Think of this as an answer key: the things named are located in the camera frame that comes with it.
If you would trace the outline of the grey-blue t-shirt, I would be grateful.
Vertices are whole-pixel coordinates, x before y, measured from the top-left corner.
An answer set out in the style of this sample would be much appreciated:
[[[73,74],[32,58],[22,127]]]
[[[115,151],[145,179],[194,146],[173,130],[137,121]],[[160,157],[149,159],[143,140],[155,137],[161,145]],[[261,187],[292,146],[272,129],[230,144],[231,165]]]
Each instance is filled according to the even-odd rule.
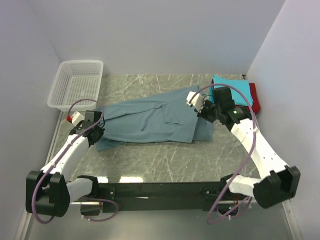
[[[105,105],[105,131],[96,144],[97,150],[123,143],[210,142],[213,124],[197,117],[186,105],[189,92],[198,90],[196,85]]]

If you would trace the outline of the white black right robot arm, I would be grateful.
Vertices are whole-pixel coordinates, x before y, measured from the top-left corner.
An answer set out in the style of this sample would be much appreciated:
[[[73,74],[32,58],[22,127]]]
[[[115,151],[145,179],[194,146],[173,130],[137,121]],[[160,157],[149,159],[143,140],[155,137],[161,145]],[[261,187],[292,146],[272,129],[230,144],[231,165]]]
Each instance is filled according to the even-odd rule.
[[[225,181],[223,191],[252,197],[267,209],[295,197],[301,173],[289,166],[273,150],[260,132],[254,113],[249,107],[236,106],[231,88],[213,90],[213,101],[199,92],[189,93],[187,104],[193,106],[198,117],[210,123],[218,120],[242,144],[259,173],[259,178],[245,177],[239,171]]]

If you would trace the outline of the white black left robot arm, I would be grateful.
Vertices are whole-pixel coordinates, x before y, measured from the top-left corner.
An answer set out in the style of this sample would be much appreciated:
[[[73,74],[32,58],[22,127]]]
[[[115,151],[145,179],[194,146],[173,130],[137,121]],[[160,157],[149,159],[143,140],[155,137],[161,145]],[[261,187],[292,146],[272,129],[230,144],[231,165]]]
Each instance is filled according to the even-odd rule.
[[[25,209],[34,215],[62,217],[70,203],[81,197],[96,197],[99,183],[95,176],[80,175],[68,182],[90,146],[103,136],[100,127],[103,113],[87,110],[84,120],[76,124],[55,157],[41,170],[32,170],[26,177]]]

